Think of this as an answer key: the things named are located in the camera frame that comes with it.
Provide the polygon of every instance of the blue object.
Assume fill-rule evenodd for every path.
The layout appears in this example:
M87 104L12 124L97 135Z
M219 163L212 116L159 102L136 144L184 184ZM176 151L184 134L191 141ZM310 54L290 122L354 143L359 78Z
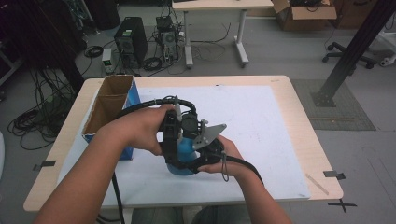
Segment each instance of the blue object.
M197 155L195 154L195 150L192 149L192 139L183 138L181 142L177 146L177 156L181 162L189 162L197 159ZM171 164L166 164L169 172L174 175L193 175L193 172L189 169L177 169L175 166Z

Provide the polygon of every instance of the tape mark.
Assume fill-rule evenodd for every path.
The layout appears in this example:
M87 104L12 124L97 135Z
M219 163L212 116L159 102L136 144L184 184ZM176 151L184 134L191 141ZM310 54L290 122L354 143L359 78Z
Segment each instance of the tape mark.
M329 191L327 191L325 188L323 188L318 181L316 181L311 175L309 174L305 174L306 178L308 178L310 181L312 181L312 183L314 183L315 186L317 186L319 189L321 189L321 191L323 191L323 193L325 193L326 195L329 195Z

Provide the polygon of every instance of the cardboard box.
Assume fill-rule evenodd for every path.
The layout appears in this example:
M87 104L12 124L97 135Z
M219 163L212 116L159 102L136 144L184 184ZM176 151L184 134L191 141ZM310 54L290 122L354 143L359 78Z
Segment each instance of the cardboard box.
M335 7L323 0L318 7L292 7L289 0L273 0L276 20L284 31L322 30L327 20L335 20Z
M332 0L337 19L331 24L337 29L359 29L377 0Z
M123 108L135 104L140 104L140 98L133 76L106 77L93 102L82 137L90 143L101 127L115 119ZM125 148L120 160L131 160L133 151L132 147Z

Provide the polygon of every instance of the gray floor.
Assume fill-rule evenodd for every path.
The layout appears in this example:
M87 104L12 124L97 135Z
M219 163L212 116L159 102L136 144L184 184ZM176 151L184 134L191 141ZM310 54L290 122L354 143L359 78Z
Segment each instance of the gray floor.
M214 40L225 35L223 26L214 26L209 32L203 27L192 26L191 35L199 40ZM194 67L184 69L184 59L168 71L154 75L169 76L237 76L237 75L286 75L290 78L325 79L336 64L336 59L323 63L324 43L331 37L333 28L318 32L282 32L275 20L247 20L244 44L250 64L241 68L233 46L233 34L237 25L232 25L230 34L220 44L196 46ZM152 27L147 27L147 34ZM89 35L89 45L103 45L112 40L115 30L99 35ZM335 30L329 42L347 44L355 31ZM388 56L376 43L373 55L383 59ZM82 72L89 60L79 55L76 59ZM372 70L358 65L355 74L346 79L346 84L357 98L369 119L377 128L375 132L316 131L332 168L344 173L346 179L340 184L344 190L344 203L357 207L329 206L328 202L281 203L294 223L395 223L396 220L396 76L393 64L389 67L375 66ZM142 76L150 73L136 71ZM102 77L105 73L98 60L93 60L85 77ZM35 164L41 163L50 150L26 151L20 147L20 138L7 131L8 123L34 105L34 85L29 73L20 69L0 89L6 91L7 99L0 103L0 131L6 142L6 162L0 180L1 223L29 223L34 213L23 211L23 203L35 182L38 172ZM37 143L31 136L26 144Z

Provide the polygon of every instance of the person's right hand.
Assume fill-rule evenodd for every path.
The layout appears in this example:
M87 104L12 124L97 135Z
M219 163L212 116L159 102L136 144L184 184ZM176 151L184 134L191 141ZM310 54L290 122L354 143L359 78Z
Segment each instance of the person's right hand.
M230 139L227 139L226 137L219 135L218 139L220 142L224 145L224 150L227 154L227 156L232 156L236 157L238 159L243 159L241 154L238 151L238 148L236 147L235 143L231 141ZM235 178L238 178L239 176L243 176L246 172L249 172L249 169L240 163L233 162L233 161L226 161L227 162L227 174L226 169L223 170L225 175L233 175ZM221 173L222 170L222 161L211 164L211 165L203 165L198 168L199 171L201 172L207 172L210 174L214 173Z

